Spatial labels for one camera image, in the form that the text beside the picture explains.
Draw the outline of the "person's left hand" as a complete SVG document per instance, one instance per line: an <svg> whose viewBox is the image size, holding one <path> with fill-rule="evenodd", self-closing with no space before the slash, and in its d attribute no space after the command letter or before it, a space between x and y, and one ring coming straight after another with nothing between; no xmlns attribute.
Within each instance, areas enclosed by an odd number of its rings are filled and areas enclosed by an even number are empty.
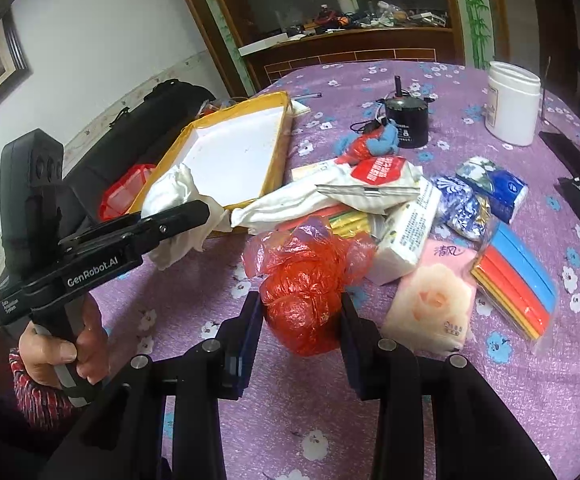
<svg viewBox="0 0 580 480"><path fill-rule="evenodd" d="M61 364L74 364L78 376L92 385L109 374L108 335L101 324L101 313L92 295L83 304L84 328L75 342L38 333L28 323L19 338L19 354L28 376L38 385L60 389L54 370Z"/></svg>

